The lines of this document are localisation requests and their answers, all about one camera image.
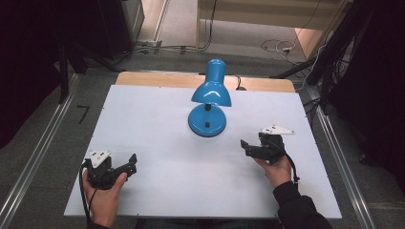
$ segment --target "gray floor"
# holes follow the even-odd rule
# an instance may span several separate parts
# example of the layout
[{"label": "gray floor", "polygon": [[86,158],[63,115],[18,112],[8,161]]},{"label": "gray floor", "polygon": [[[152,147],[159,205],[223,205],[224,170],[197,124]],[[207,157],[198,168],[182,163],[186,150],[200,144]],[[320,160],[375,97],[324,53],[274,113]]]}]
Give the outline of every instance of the gray floor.
[{"label": "gray floor", "polygon": [[[248,58],[235,55],[187,52],[137,53],[119,66],[128,71],[174,71],[202,73],[206,62],[213,57],[222,58],[227,64],[227,73],[247,75],[270,75],[289,68],[283,60],[268,61],[265,58]],[[66,218],[63,212],[73,188],[75,176],[87,150],[93,130],[110,85],[117,73],[104,68],[93,68],[80,76],[80,82],[69,110],[63,118],[45,157],[34,176],[30,188],[22,199],[9,228],[84,228],[85,218]],[[300,92],[303,102],[309,101],[306,91]],[[0,198],[8,194],[28,161],[36,143],[52,117],[58,100],[55,90],[30,117],[14,140],[0,150]],[[78,124],[83,110],[77,105],[90,106],[84,121]],[[341,119],[333,108],[330,118],[339,137],[344,153],[355,174],[367,203],[372,203],[371,212],[378,228],[403,228],[405,210],[393,207],[404,202],[394,178],[379,167],[358,163],[361,154],[356,146],[349,124]],[[332,220],[334,228],[360,228],[348,192],[330,153],[317,118],[313,121],[313,134],[324,160],[330,183],[334,187],[343,219]],[[135,218],[119,217],[116,228],[133,228]]]}]

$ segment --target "left hand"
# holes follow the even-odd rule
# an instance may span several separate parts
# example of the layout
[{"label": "left hand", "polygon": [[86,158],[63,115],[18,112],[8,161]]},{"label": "left hand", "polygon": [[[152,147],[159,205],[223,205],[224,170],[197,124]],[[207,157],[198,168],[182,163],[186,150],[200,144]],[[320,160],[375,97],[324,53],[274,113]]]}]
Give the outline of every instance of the left hand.
[{"label": "left hand", "polygon": [[[88,181],[89,171],[83,173],[83,189],[90,203],[96,189]],[[117,218],[119,191],[122,189],[127,178],[126,173],[119,175],[113,188],[109,190],[97,190],[90,206],[93,214],[93,223],[112,228]]]}]

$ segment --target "lamp shade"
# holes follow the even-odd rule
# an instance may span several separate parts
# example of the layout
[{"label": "lamp shade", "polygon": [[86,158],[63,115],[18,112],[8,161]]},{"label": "lamp shade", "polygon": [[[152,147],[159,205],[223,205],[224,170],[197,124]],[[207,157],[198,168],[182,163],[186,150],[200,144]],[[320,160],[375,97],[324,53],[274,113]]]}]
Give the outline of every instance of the lamp shade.
[{"label": "lamp shade", "polygon": [[229,92],[224,86],[226,65],[221,59],[212,59],[206,68],[205,81],[194,92],[191,101],[214,104],[218,106],[232,106]]}]

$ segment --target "blue desk lamp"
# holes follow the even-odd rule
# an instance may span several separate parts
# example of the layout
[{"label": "blue desk lamp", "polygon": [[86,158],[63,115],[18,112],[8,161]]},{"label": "blue desk lamp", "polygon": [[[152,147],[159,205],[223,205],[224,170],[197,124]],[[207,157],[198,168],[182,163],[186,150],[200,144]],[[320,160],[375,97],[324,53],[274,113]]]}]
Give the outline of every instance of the blue desk lamp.
[{"label": "blue desk lamp", "polygon": [[202,103],[188,116],[191,130],[200,136],[219,135],[226,126],[226,117],[218,106],[232,106],[224,86],[226,65],[221,59],[212,59],[206,68],[205,81],[194,92],[191,101]]}]

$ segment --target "white table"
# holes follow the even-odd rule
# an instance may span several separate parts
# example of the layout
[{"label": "white table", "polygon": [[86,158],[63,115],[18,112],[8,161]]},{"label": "white table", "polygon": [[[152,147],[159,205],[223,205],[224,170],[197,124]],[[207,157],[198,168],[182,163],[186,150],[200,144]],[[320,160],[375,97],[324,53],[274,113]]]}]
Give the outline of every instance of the white table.
[{"label": "white table", "polygon": [[[230,91],[225,130],[205,138],[187,124],[198,105],[190,101],[194,91],[112,86],[88,151],[110,150],[113,167],[138,156],[138,172],[121,191],[119,215],[275,218],[278,204],[265,172],[245,156],[240,139],[259,145],[260,129],[276,124],[296,133],[283,139],[301,178],[301,194],[313,197],[326,218],[341,218],[298,94]],[[77,180],[65,215],[84,216]]]}]

